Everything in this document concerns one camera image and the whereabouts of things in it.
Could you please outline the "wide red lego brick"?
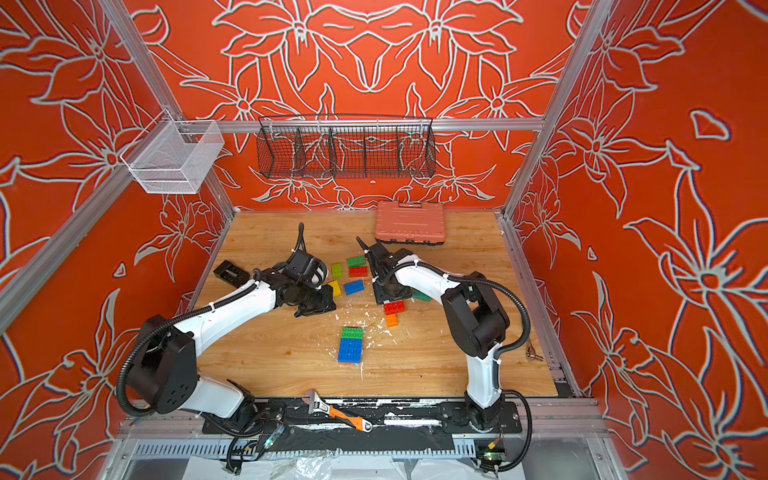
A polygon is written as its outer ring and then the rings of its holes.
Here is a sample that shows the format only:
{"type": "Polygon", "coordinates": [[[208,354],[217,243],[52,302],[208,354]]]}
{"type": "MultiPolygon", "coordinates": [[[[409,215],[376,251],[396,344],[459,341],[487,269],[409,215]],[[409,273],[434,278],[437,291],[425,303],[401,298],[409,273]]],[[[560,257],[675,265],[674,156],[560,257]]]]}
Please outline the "wide red lego brick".
{"type": "Polygon", "coordinates": [[[396,315],[406,311],[406,306],[403,301],[385,303],[383,308],[386,315],[396,315]]]}

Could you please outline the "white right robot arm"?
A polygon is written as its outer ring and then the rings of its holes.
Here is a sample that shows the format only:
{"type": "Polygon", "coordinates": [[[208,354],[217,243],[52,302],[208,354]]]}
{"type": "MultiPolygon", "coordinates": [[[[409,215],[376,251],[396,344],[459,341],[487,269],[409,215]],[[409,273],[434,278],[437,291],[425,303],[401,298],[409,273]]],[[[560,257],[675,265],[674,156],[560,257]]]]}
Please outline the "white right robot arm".
{"type": "Polygon", "coordinates": [[[509,317],[495,294],[496,284],[480,272],[459,275],[422,261],[406,249],[390,252],[382,243],[360,242],[374,280],[389,293],[415,289],[443,307],[455,344],[466,355],[469,405],[486,411],[498,405],[500,361],[509,317]]]}

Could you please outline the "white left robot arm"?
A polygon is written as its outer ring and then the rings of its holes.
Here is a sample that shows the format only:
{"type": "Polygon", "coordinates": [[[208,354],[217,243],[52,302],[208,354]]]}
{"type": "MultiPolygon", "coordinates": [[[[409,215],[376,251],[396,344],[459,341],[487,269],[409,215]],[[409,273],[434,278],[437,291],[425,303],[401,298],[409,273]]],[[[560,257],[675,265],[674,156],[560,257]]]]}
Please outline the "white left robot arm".
{"type": "Polygon", "coordinates": [[[148,319],[118,373],[119,406],[136,418],[176,410],[235,416],[249,393],[205,376],[197,360],[230,332],[282,306],[293,307],[297,318],[332,312],[334,289],[328,284],[314,288],[269,269],[204,307],[171,319],[148,319]]]}

